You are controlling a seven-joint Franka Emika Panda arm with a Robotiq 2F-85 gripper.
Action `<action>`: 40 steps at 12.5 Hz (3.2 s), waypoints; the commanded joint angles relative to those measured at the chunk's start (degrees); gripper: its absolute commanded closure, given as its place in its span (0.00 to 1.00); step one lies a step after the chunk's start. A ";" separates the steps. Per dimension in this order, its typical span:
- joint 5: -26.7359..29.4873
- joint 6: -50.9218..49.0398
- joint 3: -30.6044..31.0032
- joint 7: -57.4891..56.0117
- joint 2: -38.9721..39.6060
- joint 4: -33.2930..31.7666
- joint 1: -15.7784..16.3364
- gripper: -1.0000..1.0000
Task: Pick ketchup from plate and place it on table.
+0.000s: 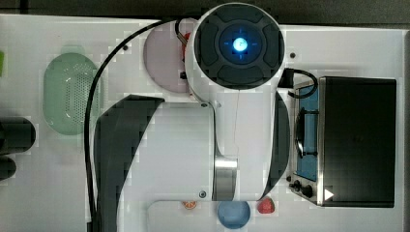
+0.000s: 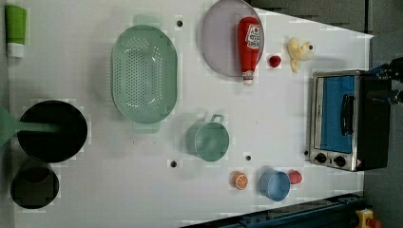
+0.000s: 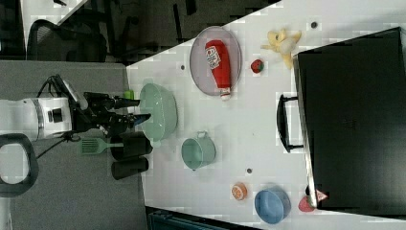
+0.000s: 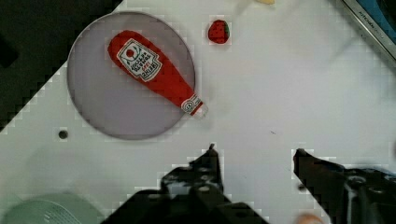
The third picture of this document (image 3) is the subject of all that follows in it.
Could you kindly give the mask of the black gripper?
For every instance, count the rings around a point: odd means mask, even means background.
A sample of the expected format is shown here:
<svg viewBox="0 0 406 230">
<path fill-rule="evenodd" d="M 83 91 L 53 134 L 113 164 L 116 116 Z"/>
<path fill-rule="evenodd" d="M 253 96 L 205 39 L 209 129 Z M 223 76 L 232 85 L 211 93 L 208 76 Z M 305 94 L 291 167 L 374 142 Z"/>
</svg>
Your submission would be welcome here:
<svg viewBox="0 0 406 230">
<path fill-rule="evenodd" d="M 140 125 L 151 117 L 149 113 L 122 115 L 112 112 L 112 109 L 138 106 L 140 100 L 92 92 L 85 92 L 84 99 L 88 102 L 85 109 L 77 106 L 72 110 L 73 131 L 76 133 L 101 128 L 106 137 L 111 137 L 125 132 L 130 126 Z"/>
</svg>

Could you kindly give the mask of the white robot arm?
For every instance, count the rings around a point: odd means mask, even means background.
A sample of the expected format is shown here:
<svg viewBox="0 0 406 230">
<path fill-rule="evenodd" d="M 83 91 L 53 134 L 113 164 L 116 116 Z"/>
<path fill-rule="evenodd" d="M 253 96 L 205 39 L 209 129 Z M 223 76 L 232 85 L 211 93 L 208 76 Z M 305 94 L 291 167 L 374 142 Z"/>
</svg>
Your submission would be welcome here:
<svg viewBox="0 0 406 230">
<path fill-rule="evenodd" d="M 99 128 L 107 137 L 147 121 L 151 115 L 118 114 L 138 100 L 86 92 L 83 97 L 29 98 L 1 102 L 1 196 L 21 196 L 39 175 L 33 143 Z"/>
</svg>

